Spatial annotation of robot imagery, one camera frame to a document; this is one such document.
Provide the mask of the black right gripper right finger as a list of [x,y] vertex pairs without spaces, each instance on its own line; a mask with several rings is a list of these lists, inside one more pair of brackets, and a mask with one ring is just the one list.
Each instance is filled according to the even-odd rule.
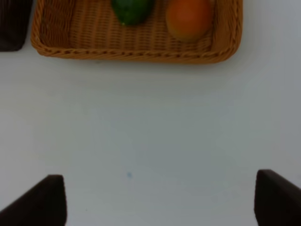
[[299,226],[301,189],[270,169],[258,170],[254,214],[259,226]]

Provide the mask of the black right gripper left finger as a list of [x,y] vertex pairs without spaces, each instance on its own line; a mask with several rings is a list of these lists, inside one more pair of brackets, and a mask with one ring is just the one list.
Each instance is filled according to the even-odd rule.
[[67,200],[62,175],[48,175],[0,211],[2,226],[64,226]]

